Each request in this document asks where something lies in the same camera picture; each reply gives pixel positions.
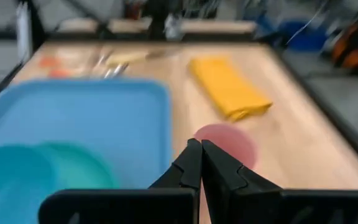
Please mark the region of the blue plastic tray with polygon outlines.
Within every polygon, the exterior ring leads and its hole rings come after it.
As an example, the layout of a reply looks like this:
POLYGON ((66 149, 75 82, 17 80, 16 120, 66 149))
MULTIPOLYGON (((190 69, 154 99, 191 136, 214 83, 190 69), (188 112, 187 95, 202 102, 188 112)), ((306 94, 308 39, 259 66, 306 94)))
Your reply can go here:
POLYGON ((24 82, 0 93, 0 146, 73 143, 104 158, 120 187, 144 189, 172 161, 171 105, 152 80, 24 82))

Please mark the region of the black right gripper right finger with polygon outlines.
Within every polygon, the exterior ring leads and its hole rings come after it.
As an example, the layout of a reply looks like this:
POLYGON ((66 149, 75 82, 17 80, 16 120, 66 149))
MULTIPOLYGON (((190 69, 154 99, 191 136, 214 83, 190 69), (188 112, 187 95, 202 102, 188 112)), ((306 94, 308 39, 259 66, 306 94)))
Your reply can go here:
POLYGON ((283 189, 211 141, 201 144, 212 224, 358 224, 358 190, 283 189))

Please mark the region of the blue bowl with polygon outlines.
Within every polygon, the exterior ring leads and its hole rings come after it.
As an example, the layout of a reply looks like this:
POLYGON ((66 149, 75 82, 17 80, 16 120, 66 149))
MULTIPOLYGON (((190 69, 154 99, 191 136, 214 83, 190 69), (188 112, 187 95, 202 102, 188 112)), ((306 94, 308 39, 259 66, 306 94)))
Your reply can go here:
POLYGON ((40 204, 56 188, 55 170, 42 153, 0 146, 0 224, 39 224, 40 204))

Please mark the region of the orange-handled spoon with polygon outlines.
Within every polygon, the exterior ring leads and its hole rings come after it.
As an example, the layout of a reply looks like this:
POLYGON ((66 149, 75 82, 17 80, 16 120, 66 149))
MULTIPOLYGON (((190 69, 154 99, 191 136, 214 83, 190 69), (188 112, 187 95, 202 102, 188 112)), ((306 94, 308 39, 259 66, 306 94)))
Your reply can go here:
POLYGON ((92 74, 85 74, 85 73, 78 73, 71 70, 62 70, 56 69, 51 70, 48 74, 49 78, 92 78, 92 77, 99 77, 99 78, 114 78, 121 76, 126 68, 129 66, 128 63, 121 63, 116 65, 115 67, 108 67, 104 69, 101 73, 92 73, 92 74))

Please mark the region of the large blue storage bin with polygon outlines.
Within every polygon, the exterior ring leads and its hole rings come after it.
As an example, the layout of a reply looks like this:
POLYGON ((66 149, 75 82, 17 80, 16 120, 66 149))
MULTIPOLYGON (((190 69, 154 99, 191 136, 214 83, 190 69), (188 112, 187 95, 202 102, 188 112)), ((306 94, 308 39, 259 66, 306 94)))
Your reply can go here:
POLYGON ((290 50, 299 52, 317 52, 323 48, 328 39, 326 29, 306 21, 282 22, 278 31, 282 35, 282 45, 290 50))

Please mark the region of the teal plate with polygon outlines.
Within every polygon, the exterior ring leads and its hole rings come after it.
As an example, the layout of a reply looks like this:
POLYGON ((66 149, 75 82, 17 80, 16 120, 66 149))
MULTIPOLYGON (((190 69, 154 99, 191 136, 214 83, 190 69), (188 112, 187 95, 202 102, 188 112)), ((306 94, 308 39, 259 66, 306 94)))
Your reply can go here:
POLYGON ((32 148, 50 166, 42 179, 45 195, 67 189, 113 189, 117 180, 104 161, 89 150, 65 142, 45 142, 32 148))

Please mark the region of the cream-handled knife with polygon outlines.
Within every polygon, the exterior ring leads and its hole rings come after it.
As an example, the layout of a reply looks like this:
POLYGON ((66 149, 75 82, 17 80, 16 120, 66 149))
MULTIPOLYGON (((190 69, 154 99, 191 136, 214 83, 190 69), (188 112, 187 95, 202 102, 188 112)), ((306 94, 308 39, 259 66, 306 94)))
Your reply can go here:
POLYGON ((150 58, 160 57, 165 54, 164 50, 158 51, 142 51, 142 52, 124 52, 111 54, 106 60, 105 64, 108 67, 115 67, 127 63, 147 60, 150 58))

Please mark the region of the orange-handled fork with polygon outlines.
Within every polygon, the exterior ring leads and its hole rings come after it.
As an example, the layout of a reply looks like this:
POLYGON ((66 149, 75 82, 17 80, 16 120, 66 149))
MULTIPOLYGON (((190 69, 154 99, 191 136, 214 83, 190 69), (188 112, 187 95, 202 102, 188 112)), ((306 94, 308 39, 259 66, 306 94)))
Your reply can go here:
POLYGON ((103 64, 110 56, 106 54, 55 54, 39 58, 38 66, 43 68, 94 68, 103 64))

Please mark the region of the pink cup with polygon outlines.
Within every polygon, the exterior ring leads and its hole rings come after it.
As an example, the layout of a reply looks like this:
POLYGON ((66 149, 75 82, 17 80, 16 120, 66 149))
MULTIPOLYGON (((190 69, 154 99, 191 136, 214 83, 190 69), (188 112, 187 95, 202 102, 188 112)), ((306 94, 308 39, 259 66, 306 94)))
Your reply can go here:
POLYGON ((209 124, 197 130, 194 137, 213 142, 249 169, 257 162, 256 148, 250 137, 233 125, 209 124))

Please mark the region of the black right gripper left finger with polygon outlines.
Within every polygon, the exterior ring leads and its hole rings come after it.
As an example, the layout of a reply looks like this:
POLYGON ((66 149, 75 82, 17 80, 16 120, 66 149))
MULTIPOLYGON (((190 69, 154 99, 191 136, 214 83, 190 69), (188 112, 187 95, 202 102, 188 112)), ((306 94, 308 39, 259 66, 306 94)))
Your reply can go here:
POLYGON ((39 208, 39 224, 198 224, 203 148, 189 139, 147 189, 61 190, 39 208))

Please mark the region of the yellow cloth napkin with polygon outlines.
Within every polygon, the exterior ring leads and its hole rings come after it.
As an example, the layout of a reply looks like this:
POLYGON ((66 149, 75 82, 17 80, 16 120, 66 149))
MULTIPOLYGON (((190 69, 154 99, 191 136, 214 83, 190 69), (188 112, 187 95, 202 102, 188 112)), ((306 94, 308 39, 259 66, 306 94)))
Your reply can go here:
POLYGON ((196 57, 188 64, 191 74, 203 87, 215 107, 229 121, 262 115, 272 100, 225 57, 196 57))

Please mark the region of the wooden background table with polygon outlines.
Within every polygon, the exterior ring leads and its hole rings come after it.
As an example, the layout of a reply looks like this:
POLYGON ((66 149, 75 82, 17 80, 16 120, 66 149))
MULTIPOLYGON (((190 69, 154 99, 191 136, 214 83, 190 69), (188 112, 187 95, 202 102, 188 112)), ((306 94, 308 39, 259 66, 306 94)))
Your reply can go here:
MULTIPOLYGON (((150 19, 112 19, 108 23, 108 29, 115 33, 136 34, 146 31, 150 23, 150 19)), ((97 26, 97 23, 91 19, 77 18, 63 21, 57 31, 63 33, 84 32, 93 34, 96 32, 97 26)), ((180 24, 180 31, 190 34, 250 34, 253 36, 256 28, 256 23, 247 21, 184 19, 180 24)))

